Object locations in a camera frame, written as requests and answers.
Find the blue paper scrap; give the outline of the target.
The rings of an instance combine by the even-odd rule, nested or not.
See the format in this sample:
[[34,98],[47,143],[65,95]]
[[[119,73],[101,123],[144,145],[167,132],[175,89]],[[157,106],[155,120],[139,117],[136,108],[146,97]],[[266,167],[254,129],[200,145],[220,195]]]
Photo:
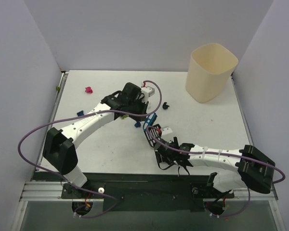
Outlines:
[[84,111],[83,110],[77,112],[77,116],[83,116],[83,115],[84,115]]
[[141,122],[137,121],[137,122],[134,124],[134,126],[135,126],[136,128],[140,128],[140,127],[141,127]]

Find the blue hand brush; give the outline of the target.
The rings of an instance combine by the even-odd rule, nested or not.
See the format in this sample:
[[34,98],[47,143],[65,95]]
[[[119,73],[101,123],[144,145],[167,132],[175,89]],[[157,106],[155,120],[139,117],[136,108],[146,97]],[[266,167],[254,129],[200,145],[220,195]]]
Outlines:
[[156,119],[157,119],[156,113],[147,116],[143,124],[143,131],[146,131],[148,126],[152,126]]

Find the black slotted scoop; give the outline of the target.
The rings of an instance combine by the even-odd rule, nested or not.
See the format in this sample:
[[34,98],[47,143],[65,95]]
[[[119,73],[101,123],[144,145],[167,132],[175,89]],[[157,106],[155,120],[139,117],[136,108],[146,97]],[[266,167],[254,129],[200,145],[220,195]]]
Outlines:
[[144,134],[149,143],[149,146],[151,148],[154,148],[156,145],[156,141],[153,139],[153,137],[158,140],[161,138],[162,131],[160,124],[155,124],[152,125],[150,128],[146,128],[144,130]]

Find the black paper scrap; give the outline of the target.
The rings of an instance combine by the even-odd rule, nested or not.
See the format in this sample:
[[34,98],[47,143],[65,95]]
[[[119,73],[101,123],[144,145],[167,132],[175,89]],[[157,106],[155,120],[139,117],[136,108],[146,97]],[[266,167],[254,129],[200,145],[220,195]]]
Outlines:
[[163,108],[164,110],[167,110],[169,107],[170,107],[170,106],[168,105],[167,102],[164,102],[163,105],[162,105],[162,108]]

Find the pink paper scrap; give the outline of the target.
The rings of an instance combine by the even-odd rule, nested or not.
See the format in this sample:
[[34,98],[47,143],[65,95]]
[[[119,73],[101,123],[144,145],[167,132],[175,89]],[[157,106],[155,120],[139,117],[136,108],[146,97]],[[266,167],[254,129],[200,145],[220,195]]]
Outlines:
[[85,92],[88,93],[88,94],[92,94],[93,93],[93,90],[91,87],[86,87],[85,88]]

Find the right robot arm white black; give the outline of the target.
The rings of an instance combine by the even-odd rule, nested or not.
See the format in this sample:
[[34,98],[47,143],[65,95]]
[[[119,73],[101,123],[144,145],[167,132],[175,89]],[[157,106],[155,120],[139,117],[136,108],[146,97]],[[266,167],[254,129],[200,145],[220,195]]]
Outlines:
[[273,184],[275,162],[252,145],[243,149],[218,150],[192,143],[171,143],[163,139],[154,146],[159,160],[169,165],[187,167],[213,167],[213,180],[206,184],[206,193],[216,197],[220,193],[249,188],[257,193],[269,194]]

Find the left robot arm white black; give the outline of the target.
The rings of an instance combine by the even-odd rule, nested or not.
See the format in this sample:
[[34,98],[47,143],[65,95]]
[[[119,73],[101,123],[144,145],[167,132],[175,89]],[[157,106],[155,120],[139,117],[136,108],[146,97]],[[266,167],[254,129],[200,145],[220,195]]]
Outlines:
[[119,110],[132,114],[135,121],[145,120],[144,114],[148,107],[148,99],[155,93],[152,87],[138,87],[128,82],[123,90],[118,90],[105,96],[101,102],[90,111],[92,116],[80,119],[61,129],[51,128],[46,135],[43,157],[69,182],[73,183],[72,192],[78,198],[89,194],[87,178],[78,167],[76,149],[80,144],[105,124],[116,120],[121,114],[104,110]]

